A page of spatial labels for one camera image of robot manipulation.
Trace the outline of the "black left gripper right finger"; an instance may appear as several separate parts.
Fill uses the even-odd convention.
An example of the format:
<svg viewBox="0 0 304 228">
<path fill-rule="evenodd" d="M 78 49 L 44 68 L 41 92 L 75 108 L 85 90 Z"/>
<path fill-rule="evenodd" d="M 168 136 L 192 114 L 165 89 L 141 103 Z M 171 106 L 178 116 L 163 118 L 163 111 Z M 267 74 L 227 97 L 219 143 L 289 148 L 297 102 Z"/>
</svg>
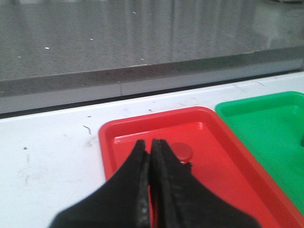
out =
<svg viewBox="0 0 304 228">
<path fill-rule="evenodd" d="M 150 185 L 155 228 L 257 228 L 251 215 L 202 185 L 165 140 L 151 147 Z"/>
</svg>

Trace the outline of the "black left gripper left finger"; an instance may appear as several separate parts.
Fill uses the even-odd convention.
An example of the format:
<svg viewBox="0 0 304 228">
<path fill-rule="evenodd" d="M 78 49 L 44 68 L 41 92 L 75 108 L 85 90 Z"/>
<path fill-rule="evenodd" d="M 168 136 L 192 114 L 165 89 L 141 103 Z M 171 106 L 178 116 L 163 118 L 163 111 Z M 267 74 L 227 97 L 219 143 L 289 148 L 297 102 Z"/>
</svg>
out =
<svg viewBox="0 0 304 228">
<path fill-rule="evenodd" d="M 58 213 L 52 228 L 148 228 L 150 156 L 137 140 L 115 174 L 94 193 Z"/>
</svg>

